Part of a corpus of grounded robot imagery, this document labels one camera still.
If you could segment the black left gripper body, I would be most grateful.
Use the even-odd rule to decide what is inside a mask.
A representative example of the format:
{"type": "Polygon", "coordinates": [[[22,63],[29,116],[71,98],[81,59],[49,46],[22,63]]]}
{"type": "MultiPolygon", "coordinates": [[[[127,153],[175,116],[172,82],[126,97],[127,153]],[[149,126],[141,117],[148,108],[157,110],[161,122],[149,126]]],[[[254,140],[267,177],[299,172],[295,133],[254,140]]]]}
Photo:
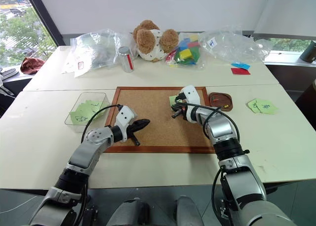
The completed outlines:
{"type": "Polygon", "coordinates": [[[137,140],[135,136],[135,132],[138,131],[138,124],[131,124],[127,127],[126,133],[127,133],[127,138],[131,140],[137,140]]]}

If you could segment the plain green sticky note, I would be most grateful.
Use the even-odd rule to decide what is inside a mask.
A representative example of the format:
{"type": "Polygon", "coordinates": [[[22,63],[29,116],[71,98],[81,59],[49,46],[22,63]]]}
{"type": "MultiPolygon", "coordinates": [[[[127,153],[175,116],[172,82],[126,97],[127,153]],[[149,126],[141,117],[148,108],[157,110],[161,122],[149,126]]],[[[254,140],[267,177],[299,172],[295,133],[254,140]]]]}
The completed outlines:
{"type": "Polygon", "coordinates": [[[169,96],[169,102],[170,102],[170,108],[171,109],[176,109],[176,108],[182,108],[182,104],[176,104],[175,103],[175,96],[169,96]]]}

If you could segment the brown oval tray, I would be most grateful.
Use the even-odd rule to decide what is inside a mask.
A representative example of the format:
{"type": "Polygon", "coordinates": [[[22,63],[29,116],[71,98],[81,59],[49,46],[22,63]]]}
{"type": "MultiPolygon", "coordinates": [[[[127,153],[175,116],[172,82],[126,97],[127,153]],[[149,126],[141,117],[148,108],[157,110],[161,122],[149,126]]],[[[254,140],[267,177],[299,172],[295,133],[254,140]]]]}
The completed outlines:
{"type": "Polygon", "coordinates": [[[229,94],[227,93],[219,93],[212,92],[209,94],[209,102],[211,107],[221,107],[221,111],[230,112],[233,109],[233,101],[229,94]]]}

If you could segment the green note with dark scribble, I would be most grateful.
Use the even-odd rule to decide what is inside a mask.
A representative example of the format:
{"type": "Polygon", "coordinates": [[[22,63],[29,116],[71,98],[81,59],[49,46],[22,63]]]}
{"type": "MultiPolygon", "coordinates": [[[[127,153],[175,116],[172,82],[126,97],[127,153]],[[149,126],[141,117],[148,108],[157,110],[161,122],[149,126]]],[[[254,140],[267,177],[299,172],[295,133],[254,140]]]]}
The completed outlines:
{"type": "Polygon", "coordinates": [[[87,124],[93,115],[94,113],[92,110],[77,109],[76,111],[70,112],[70,119],[72,124],[82,125],[87,124]]]}

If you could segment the green note with handwriting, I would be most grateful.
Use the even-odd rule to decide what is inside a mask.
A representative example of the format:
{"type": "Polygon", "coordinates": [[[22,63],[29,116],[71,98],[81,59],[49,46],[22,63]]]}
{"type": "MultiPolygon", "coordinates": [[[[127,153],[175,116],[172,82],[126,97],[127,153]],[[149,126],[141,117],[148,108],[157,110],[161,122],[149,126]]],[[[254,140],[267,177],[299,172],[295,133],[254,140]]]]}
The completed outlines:
{"type": "Polygon", "coordinates": [[[260,113],[260,109],[257,106],[257,99],[253,99],[250,102],[247,103],[247,106],[254,112],[254,113],[260,113]]]}
{"type": "Polygon", "coordinates": [[[268,100],[256,100],[256,106],[261,113],[274,114],[278,111],[278,108],[268,100]]]}

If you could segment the wood-framed cork board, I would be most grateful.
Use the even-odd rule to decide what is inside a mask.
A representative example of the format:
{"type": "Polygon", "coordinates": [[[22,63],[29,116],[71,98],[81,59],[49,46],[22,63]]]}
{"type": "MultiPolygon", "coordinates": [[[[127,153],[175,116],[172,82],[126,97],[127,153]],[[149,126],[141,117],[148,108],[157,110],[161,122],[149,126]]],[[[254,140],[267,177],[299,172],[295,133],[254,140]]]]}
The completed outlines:
{"type": "Polygon", "coordinates": [[[214,153],[214,148],[198,124],[180,115],[172,118],[169,98],[180,92],[179,87],[117,87],[113,104],[127,105],[139,119],[150,123],[135,133],[140,142],[117,142],[107,153],[214,153]]]}

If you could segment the clear bag of coloured blocks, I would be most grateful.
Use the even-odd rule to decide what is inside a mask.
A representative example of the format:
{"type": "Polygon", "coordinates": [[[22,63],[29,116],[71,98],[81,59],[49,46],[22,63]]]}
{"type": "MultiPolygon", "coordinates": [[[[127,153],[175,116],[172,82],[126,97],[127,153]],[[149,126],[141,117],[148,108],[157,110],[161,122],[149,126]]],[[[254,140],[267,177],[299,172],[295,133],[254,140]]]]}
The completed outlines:
{"type": "Polygon", "coordinates": [[[205,54],[199,43],[200,33],[179,33],[178,45],[166,56],[170,67],[205,68],[205,54]]]}

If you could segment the brown and white plush bear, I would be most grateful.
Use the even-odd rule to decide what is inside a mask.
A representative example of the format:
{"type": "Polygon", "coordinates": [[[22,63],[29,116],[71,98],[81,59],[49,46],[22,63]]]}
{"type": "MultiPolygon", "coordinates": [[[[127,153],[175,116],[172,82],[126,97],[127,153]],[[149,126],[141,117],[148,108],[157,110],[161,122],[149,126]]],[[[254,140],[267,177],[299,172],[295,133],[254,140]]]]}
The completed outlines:
{"type": "Polygon", "coordinates": [[[179,35],[173,29],[162,31],[153,21],[142,21],[133,31],[137,50],[143,60],[157,62],[178,45],[179,35]]]}

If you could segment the silver soda can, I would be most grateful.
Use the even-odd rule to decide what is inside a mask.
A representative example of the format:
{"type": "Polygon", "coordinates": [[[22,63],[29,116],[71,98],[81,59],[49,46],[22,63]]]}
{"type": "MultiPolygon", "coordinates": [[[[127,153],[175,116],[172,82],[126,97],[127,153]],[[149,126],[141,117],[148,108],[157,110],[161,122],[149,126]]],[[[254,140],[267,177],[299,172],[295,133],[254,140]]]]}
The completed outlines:
{"type": "Polygon", "coordinates": [[[119,48],[119,60],[121,62],[122,68],[125,72],[131,73],[134,71],[133,56],[131,50],[127,46],[122,46],[119,48]]]}

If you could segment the dark grey rounded shape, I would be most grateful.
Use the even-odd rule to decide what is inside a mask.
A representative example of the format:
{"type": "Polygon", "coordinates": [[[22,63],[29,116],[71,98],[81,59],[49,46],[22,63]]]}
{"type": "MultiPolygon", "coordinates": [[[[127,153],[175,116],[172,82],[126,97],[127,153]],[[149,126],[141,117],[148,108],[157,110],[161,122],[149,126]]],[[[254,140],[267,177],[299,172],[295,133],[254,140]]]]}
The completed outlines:
{"type": "Polygon", "coordinates": [[[204,226],[196,204],[185,195],[175,201],[174,219],[177,226],[204,226]]]}
{"type": "Polygon", "coordinates": [[[150,206],[140,198],[124,201],[112,214],[106,226],[144,226],[150,222],[150,206]]]}

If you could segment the clear bag with red-framed label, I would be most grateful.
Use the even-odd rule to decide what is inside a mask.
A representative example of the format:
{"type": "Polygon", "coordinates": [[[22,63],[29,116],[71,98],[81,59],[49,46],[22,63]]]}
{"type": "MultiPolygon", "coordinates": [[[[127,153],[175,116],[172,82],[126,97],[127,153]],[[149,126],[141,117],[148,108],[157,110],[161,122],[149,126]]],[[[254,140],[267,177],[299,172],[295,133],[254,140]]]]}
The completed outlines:
{"type": "Polygon", "coordinates": [[[74,77],[79,77],[89,71],[112,67],[119,63],[121,47],[130,49],[132,59],[138,56],[131,33],[102,29],[71,38],[70,52],[61,73],[74,73],[74,77]]]}

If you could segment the dark red cloth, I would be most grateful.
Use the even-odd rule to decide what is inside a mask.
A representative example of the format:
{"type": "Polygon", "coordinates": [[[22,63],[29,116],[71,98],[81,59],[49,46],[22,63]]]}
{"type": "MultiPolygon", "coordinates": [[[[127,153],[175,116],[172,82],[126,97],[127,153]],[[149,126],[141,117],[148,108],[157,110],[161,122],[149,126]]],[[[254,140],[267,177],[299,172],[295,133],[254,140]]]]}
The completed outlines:
{"type": "Polygon", "coordinates": [[[33,75],[40,70],[44,63],[45,61],[42,59],[26,57],[21,64],[20,71],[23,74],[33,75]]]}

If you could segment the grey flat object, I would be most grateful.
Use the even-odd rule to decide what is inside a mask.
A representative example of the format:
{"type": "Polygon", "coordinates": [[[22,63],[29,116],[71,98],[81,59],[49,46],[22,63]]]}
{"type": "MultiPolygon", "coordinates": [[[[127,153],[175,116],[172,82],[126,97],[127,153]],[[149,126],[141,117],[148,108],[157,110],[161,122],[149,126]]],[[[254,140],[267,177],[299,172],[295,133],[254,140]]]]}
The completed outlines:
{"type": "Polygon", "coordinates": [[[4,71],[3,68],[0,67],[0,80],[8,79],[17,73],[18,71],[15,68],[4,71]]]}

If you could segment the dark green cup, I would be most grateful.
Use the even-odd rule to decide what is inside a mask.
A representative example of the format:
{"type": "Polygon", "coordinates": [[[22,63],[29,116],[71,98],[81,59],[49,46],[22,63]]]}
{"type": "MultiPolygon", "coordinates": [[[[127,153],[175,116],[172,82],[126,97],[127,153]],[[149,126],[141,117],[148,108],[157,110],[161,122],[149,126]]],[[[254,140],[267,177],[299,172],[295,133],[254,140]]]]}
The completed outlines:
{"type": "Polygon", "coordinates": [[[309,46],[301,54],[300,59],[307,63],[312,63],[316,60],[316,40],[312,40],[309,46]]]}

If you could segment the black window frame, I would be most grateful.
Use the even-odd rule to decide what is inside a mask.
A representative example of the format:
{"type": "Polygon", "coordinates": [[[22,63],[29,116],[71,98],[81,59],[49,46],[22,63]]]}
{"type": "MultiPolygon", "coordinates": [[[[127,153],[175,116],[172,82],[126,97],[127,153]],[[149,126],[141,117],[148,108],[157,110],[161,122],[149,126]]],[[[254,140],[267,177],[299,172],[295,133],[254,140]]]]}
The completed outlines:
{"type": "Polygon", "coordinates": [[[44,24],[45,28],[47,29],[48,33],[52,37],[53,41],[57,46],[64,46],[66,45],[57,26],[55,25],[54,21],[52,20],[50,14],[48,13],[44,3],[42,0],[29,0],[32,4],[33,8],[35,9],[37,15],[39,16],[40,20],[44,24]]]}

